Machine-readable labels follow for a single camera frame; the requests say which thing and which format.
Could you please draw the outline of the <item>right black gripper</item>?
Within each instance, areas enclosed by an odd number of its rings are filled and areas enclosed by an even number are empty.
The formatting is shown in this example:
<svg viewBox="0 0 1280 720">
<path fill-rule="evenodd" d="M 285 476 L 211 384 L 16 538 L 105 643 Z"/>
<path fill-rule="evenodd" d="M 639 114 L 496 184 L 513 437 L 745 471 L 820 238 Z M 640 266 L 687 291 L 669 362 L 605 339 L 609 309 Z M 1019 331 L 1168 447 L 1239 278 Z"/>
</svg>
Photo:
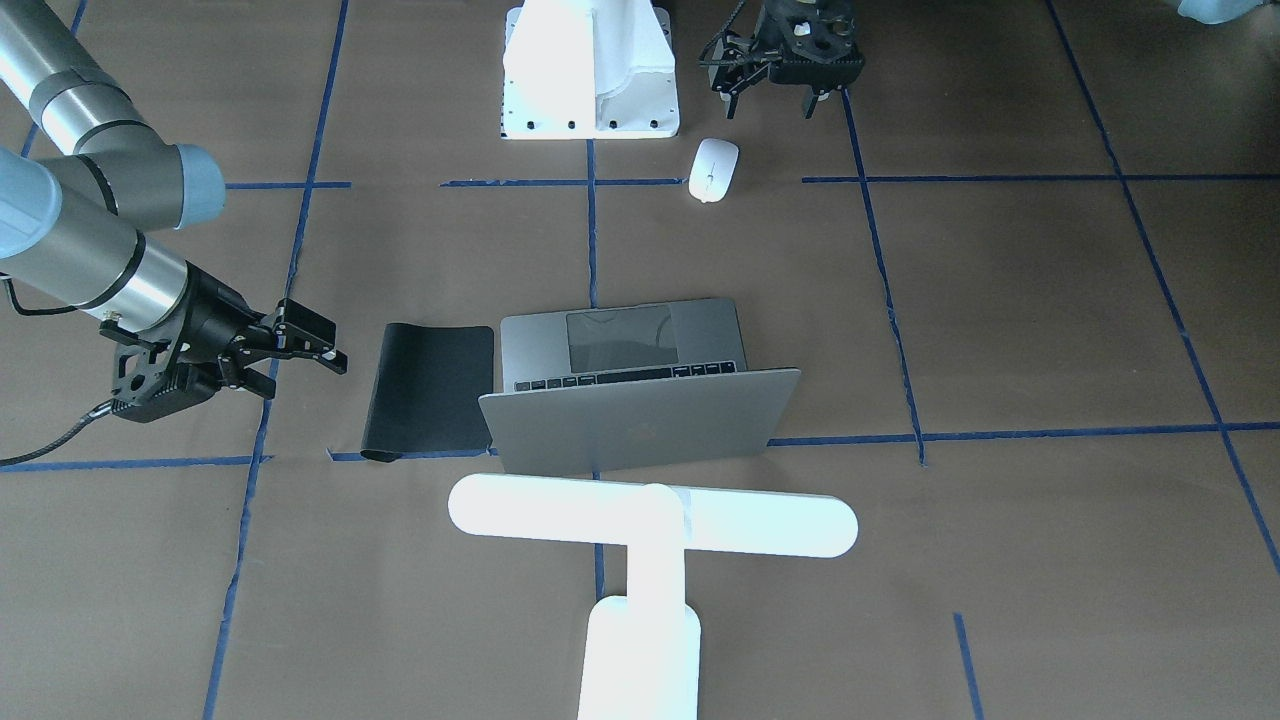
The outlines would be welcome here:
<svg viewBox="0 0 1280 720">
<path fill-rule="evenodd" d="M 212 396 L 220 388 L 244 391 L 264 400 L 276 397 L 276 382 L 251 365 L 265 359 L 306 359 L 346 374 L 348 357 L 337 345 L 337 324 L 293 299 L 274 314 L 255 311 L 229 286 L 188 265 L 180 299 L 175 356 L 166 363 L 166 396 Z"/>
</svg>

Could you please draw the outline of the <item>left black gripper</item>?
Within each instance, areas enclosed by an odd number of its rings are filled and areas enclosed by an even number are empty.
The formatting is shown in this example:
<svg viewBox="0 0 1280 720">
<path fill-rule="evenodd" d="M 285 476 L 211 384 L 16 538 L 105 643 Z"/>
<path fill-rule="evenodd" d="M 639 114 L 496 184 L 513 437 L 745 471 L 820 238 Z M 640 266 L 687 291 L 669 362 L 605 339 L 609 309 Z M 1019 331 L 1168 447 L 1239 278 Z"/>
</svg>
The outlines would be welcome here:
<svg viewBox="0 0 1280 720">
<path fill-rule="evenodd" d="M 855 38 L 852 1 L 764 1 L 753 38 L 731 29 L 708 44 L 710 88 L 733 119 L 740 96 L 764 77 L 805 85 L 803 118 L 813 118 L 832 90 L 860 76 L 865 56 Z"/>
</svg>

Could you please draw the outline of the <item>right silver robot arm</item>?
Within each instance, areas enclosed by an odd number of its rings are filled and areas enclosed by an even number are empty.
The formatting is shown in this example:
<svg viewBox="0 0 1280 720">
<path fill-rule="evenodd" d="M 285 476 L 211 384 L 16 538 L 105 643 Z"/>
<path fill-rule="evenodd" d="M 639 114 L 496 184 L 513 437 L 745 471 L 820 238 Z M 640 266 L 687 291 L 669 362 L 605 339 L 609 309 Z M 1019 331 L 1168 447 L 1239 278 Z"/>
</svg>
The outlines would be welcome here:
<svg viewBox="0 0 1280 720">
<path fill-rule="evenodd" d="M 3 269 L 99 322 L 116 410 L 143 419 L 224 388 L 271 398 L 266 359 L 344 373 L 332 320 L 289 299 L 256 311 L 152 238 L 220 215 L 212 156 L 165 142 L 46 3 L 5 1 L 1 17 L 3 82 L 60 152 L 3 152 Z"/>
</svg>

